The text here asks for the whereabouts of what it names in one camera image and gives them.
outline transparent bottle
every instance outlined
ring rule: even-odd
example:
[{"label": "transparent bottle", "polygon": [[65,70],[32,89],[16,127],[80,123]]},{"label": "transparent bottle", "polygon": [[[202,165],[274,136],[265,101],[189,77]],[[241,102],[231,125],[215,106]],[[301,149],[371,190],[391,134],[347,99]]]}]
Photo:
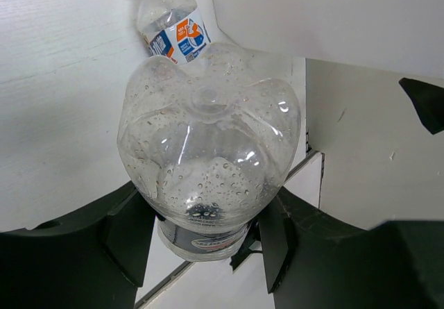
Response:
[{"label": "transparent bottle", "polygon": [[298,99],[288,83],[258,78],[250,58],[212,43],[183,66],[153,56],[128,83],[119,153],[165,218],[160,237],[186,260],[235,254],[293,162]]},{"label": "transparent bottle", "polygon": [[195,0],[141,0],[137,29],[153,54],[180,65],[210,43]]}]

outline clear plastic bottle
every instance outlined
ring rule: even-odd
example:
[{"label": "clear plastic bottle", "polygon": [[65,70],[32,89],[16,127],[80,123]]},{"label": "clear plastic bottle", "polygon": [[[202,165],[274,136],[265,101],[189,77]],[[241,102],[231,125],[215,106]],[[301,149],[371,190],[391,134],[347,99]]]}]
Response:
[{"label": "clear plastic bottle", "polygon": [[166,219],[160,237],[186,260],[235,254],[296,152],[295,92],[284,81],[258,78],[250,58],[239,47],[212,43],[183,66],[153,56],[128,83],[119,153]]},{"label": "clear plastic bottle", "polygon": [[141,0],[137,29],[153,54],[180,65],[210,43],[195,0]]}]

